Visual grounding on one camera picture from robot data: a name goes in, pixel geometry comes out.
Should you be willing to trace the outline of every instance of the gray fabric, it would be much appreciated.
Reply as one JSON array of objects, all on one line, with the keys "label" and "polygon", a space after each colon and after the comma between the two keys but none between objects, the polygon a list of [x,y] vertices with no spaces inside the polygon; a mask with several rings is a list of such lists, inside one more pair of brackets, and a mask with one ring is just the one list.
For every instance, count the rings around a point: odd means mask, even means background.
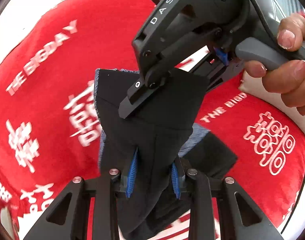
[{"label": "gray fabric", "polygon": [[[97,96],[99,71],[100,71],[100,68],[96,69],[95,73],[94,73],[94,98],[96,98],[96,96]],[[94,108],[96,109],[98,120],[100,122],[100,114],[97,110],[98,108],[97,108],[96,100],[94,100]]]},{"label": "gray fabric", "polygon": [[134,70],[127,70],[127,69],[121,69],[120,71],[123,71],[123,72],[130,72],[130,73],[137,73],[137,74],[139,74],[139,70],[136,70],[136,71],[134,71]]},{"label": "gray fabric", "polygon": [[199,143],[209,132],[208,129],[200,126],[197,123],[193,124],[193,133],[188,138],[188,140],[184,143],[184,145],[180,148],[178,156],[183,157],[188,153],[192,148],[195,147],[197,143]]},{"label": "gray fabric", "polygon": [[106,138],[107,138],[107,136],[106,136],[104,130],[102,130],[101,135],[100,135],[100,146],[99,146],[99,156],[98,156],[98,167],[99,167],[99,169],[100,169],[100,164],[101,164],[102,151],[103,151],[103,148],[105,146]]}]

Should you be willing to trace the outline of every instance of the red fabric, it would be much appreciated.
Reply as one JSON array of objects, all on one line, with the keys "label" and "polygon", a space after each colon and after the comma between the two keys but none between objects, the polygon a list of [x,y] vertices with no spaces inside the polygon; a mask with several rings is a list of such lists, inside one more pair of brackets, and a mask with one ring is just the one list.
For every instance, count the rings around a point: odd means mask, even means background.
[{"label": "red fabric", "polygon": [[[94,71],[137,70],[131,41],[153,8],[150,0],[64,0],[0,65],[0,208],[8,206],[16,223],[17,216],[44,210],[74,176],[99,175],[101,126],[93,108]],[[303,179],[305,137],[283,113],[252,96],[226,106],[240,94],[239,83],[237,77],[207,94],[196,122],[239,156],[230,175],[278,226]],[[262,156],[243,138],[266,112],[287,125],[296,140],[275,176],[269,166],[259,165]],[[74,135],[83,127],[88,128]],[[8,201],[2,200],[5,192],[11,195]],[[184,230],[182,223],[167,230]]]}]

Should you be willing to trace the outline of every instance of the black cloth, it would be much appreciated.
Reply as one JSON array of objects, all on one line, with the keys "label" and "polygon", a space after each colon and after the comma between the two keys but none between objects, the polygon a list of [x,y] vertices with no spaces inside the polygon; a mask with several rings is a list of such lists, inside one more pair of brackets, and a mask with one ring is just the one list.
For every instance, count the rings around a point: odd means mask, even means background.
[{"label": "black cloth", "polygon": [[237,156],[212,132],[192,148],[184,158],[208,177],[221,179],[233,167]]},{"label": "black cloth", "polygon": [[[118,225],[129,240],[153,237],[189,209],[189,202],[174,199],[170,168],[192,133],[208,85],[204,77],[174,69],[163,88],[132,117],[122,119],[119,104],[138,78],[136,73],[97,70],[94,88],[94,104],[105,132],[101,172],[122,170],[125,161],[139,149],[134,191],[128,200],[117,201]],[[198,143],[199,150],[204,150],[203,143]],[[221,168],[212,174],[219,175],[218,171]]]}]

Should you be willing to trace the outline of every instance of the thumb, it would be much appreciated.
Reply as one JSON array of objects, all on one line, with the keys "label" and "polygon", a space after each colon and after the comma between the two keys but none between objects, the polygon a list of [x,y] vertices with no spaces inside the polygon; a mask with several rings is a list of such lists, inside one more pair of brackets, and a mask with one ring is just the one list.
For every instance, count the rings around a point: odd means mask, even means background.
[{"label": "thumb", "polygon": [[281,20],[277,34],[279,46],[288,51],[296,51],[303,40],[305,40],[305,18],[302,15],[294,13]]}]

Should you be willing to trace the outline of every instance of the hand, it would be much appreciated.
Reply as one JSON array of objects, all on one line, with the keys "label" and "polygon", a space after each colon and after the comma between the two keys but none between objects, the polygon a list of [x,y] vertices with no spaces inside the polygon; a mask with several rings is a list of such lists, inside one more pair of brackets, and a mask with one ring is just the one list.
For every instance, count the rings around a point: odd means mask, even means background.
[{"label": "hand", "polygon": [[[305,18],[300,14],[281,20],[277,35],[278,44],[288,51],[296,51],[305,40]],[[278,69],[267,71],[258,61],[245,63],[247,73],[255,78],[262,77],[264,88],[270,93],[281,94],[286,106],[296,107],[305,115],[305,61],[292,60]]]}]

